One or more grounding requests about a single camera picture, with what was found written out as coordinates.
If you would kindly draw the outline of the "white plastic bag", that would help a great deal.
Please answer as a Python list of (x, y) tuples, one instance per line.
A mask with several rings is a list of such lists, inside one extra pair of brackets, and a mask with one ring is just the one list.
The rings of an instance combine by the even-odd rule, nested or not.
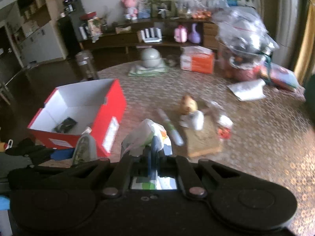
[[(122, 141), (121, 156), (128, 153), (133, 157), (141, 156), (147, 161), (145, 147), (150, 145), (153, 137), (157, 137), (157, 152), (163, 149), (166, 155), (173, 154), (171, 140), (164, 127), (150, 119), (145, 119)], [(175, 190), (177, 185), (174, 178), (159, 177), (158, 173), (156, 180), (150, 180), (146, 169), (144, 176), (132, 177), (131, 188), (133, 190)]]

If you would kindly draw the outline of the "banknote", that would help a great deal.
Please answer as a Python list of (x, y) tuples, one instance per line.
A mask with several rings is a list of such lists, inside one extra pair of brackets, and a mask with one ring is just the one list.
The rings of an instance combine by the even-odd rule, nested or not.
[(72, 165), (76, 166), (97, 159), (97, 145), (95, 139), (88, 133), (82, 134), (73, 153)]

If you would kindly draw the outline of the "small dark packet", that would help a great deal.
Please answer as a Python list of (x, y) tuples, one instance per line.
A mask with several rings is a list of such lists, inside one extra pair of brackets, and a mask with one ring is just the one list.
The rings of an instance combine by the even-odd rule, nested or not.
[(73, 118), (67, 117), (64, 119), (60, 124), (58, 124), (54, 131), (57, 133), (66, 134), (68, 133), (75, 125), (77, 124), (77, 121), (75, 121)]

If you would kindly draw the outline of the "pink white small box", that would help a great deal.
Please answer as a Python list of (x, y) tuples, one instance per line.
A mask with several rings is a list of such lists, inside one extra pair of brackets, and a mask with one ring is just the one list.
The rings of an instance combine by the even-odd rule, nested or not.
[(220, 127), (231, 129), (233, 127), (232, 120), (227, 115), (220, 115), (218, 122)]

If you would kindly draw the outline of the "red dragon keychain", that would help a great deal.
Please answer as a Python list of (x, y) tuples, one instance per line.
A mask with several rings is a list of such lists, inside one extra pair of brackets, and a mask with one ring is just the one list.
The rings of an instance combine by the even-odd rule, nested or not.
[(231, 137), (231, 129), (227, 127), (218, 127), (217, 133), (218, 136), (224, 140), (228, 140)]

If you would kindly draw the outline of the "green folded cloth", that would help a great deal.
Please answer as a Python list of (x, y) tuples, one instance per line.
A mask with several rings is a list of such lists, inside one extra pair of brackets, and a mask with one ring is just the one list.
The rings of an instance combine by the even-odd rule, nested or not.
[(165, 65), (159, 65), (157, 67), (146, 68), (141, 65), (133, 65), (130, 68), (128, 76), (130, 77), (150, 77), (168, 72), (168, 67)]

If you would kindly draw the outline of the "green ceramic bowls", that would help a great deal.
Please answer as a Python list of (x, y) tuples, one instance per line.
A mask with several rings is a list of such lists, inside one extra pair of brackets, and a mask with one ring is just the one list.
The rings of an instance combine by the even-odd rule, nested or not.
[(162, 57), (158, 50), (153, 48), (143, 49), (140, 53), (141, 65), (145, 68), (155, 68), (162, 63)]

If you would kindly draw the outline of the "orange tissue box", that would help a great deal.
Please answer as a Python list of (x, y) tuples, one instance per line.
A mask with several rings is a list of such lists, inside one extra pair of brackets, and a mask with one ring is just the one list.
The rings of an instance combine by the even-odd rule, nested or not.
[(214, 72), (215, 54), (211, 49), (202, 46), (182, 47), (180, 67), (182, 70), (203, 74)]

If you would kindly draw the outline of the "white router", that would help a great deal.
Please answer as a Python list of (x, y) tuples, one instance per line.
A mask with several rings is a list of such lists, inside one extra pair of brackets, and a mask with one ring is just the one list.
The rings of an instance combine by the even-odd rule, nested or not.
[(145, 28), (139, 31), (140, 40), (144, 43), (159, 43), (162, 41), (162, 31), (157, 27)]

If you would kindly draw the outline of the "pink round pouch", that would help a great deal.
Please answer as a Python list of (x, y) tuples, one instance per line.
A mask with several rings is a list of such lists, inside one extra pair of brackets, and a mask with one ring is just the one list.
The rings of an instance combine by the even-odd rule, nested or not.
[(238, 56), (229, 59), (234, 79), (245, 82), (259, 78), (262, 62), (258, 60), (247, 61)]

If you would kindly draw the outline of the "white paper sheet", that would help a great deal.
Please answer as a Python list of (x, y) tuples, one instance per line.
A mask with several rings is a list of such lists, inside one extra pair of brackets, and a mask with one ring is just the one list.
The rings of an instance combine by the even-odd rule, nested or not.
[(239, 101), (254, 101), (265, 98), (263, 79), (239, 82), (228, 85), (227, 88), (238, 98)]

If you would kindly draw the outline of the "pink small backpack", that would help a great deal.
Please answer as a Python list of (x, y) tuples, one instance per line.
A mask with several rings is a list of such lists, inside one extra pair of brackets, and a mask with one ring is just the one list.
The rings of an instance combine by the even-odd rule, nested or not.
[(187, 41), (187, 29), (183, 25), (178, 25), (174, 30), (174, 40), (177, 43), (185, 43)]

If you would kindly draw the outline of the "black tall shelf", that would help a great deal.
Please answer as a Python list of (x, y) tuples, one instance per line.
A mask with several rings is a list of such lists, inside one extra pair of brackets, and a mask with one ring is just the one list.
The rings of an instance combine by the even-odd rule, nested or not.
[(57, 21), (57, 25), (68, 52), (69, 58), (75, 58), (82, 49), (80, 42), (83, 40), (80, 27), (83, 21), (81, 16), (85, 14), (81, 0), (63, 0), (64, 17)]

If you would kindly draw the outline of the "pink bear plush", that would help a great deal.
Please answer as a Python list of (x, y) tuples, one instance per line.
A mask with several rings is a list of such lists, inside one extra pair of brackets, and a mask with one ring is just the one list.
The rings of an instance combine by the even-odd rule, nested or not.
[(128, 21), (137, 20), (137, 0), (121, 0), (122, 5), (124, 6), (125, 12), (124, 17)]

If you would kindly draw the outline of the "yellow curtain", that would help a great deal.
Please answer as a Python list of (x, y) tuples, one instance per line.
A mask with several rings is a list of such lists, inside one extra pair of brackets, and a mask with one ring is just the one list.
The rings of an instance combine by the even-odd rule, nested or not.
[(307, 20), (294, 74), (302, 85), (314, 70), (314, 0), (308, 0)]

